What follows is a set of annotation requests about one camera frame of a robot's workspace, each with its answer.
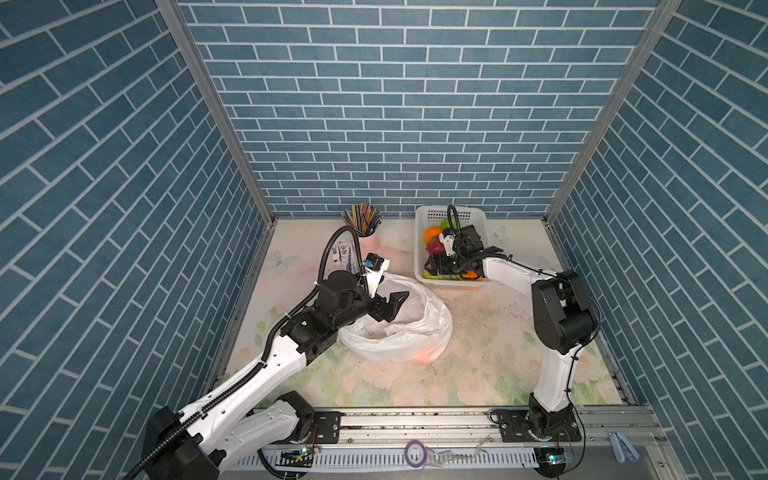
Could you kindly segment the white plastic bag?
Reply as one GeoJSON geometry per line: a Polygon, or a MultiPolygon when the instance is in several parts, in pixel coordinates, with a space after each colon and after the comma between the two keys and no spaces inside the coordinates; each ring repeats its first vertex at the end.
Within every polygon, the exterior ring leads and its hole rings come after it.
{"type": "Polygon", "coordinates": [[[426,365],[447,348],[453,318],[447,305],[418,281],[389,274],[377,292],[387,296],[406,291],[409,297],[391,323],[364,316],[342,328],[338,340],[357,356],[374,363],[426,365]]]}

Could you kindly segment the large orange fruit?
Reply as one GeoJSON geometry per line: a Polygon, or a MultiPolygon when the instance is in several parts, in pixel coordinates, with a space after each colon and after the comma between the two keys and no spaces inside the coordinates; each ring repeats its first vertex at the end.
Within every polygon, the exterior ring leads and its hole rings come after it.
{"type": "Polygon", "coordinates": [[[461,275],[461,279],[464,281],[481,281],[482,277],[475,271],[470,271],[461,275]]]}

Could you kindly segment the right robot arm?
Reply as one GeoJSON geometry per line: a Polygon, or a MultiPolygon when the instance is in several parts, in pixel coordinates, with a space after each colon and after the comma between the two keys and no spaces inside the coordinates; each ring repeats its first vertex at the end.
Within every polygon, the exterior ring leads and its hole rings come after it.
{"type": "Polygon", "coordinates": [[[524,417],[528,434],[548,441],[578,433],[581,426],[571,398],[581,351],[597,336],[600,322],[579,275],[550,273],[525,265],[496,246],[485,245],[477,228],[464,224],[459,209],[446,207],[445,226],[424,235],[427,257],[416,273],[425,278],[476,282],[488,279],[532,300],[534,331],[542,344],[539,379],[524,417]]]}

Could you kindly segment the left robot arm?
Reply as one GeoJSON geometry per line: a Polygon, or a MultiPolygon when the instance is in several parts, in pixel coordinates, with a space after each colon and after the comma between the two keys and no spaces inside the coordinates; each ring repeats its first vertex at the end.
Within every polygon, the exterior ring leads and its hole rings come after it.
{"type": "Polygon", "coordinates": [[[353,247],[357,272],[319,271],[312,291],[269,331],[259,357],[181,410],[164,407],[152,415],[142,457],[127,478],[216,479],[274,442],[298,442],[312,433],[315,411],[296,392],[255,408],[332,347],[342,328],[363,317],[392,322],[409,296],[379,295],[388,259],[362,254],[358,242],[353,247]]]}

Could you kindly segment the pink dragon fruit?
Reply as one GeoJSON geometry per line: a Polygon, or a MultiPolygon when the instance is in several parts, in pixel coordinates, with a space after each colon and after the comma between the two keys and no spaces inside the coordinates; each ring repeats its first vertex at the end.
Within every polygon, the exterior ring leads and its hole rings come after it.
{"type": "Polygon", "coordinates": [[[436,254],[444,254],[446,252],[444,244],[438,237],[433,237],[427,243],[426,251],[429,256],[436,254]]]}

